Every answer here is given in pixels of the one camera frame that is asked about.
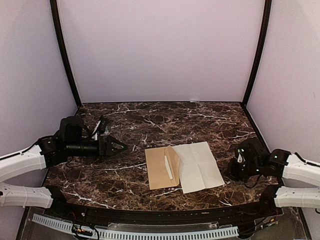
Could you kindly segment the beige ornate letter sheet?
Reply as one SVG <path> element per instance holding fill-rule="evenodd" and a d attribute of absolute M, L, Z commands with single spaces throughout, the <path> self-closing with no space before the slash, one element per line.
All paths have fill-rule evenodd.
<path fill-rule="evenodd" d="M 164 156 L 164 163 L 165 163 L 165 168 L 168 173 L 169 179 L 173 180 L 174 175 L 172 171 L 172 164 L 171 164 L 170 158 L 167 155 Z"/>

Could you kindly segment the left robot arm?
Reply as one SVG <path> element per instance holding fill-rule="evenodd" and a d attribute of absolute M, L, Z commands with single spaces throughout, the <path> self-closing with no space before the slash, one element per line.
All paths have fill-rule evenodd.
<path fill-rule="evenodd" d="M 56 186 L 26 187 L 7 184 L 6 181 L 28 172 L 49 169 L 64 164 L 70 157 L 108 158 L 127 150 L 128 146 L 107 135 L 107 120 L 103 116 L 93 131 L 78 116 L 60 121 L 54 135 L 39 138 L 26 149 L 0 158 L 1 207 L 40 207 L 49 209 L 60 218 L 67 218 L 70 206 Z"/>

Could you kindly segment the brown paper envelope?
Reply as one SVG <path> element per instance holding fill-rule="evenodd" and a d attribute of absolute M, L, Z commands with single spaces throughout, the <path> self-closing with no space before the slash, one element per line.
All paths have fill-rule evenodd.
<path fill-rule="evenodd" d="M 173 180 L 170 180 L 165 167 L 165 155 L 171 162 Z M 147 175 L 150 190 L 176 187 L 180 184 L 180 157 L 171 146 L 145 150 Z"/>

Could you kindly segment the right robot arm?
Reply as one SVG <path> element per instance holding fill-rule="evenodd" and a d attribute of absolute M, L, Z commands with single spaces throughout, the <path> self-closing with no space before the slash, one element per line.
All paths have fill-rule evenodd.
<path fill-rule="evenodd" d="M 250 177 L 276 177 L 312 185 L 311 188 L 268 185 L 255 205 L 255 213 L 266 217 L 274 208 L 320 208 L 320 164 L 302 158 L 297 152 L 283 149 L 269 152 L 258 138 L 249 138 L 235 148 L 235 157 L 228 164 L 227 176 L 246 183 Z"/>

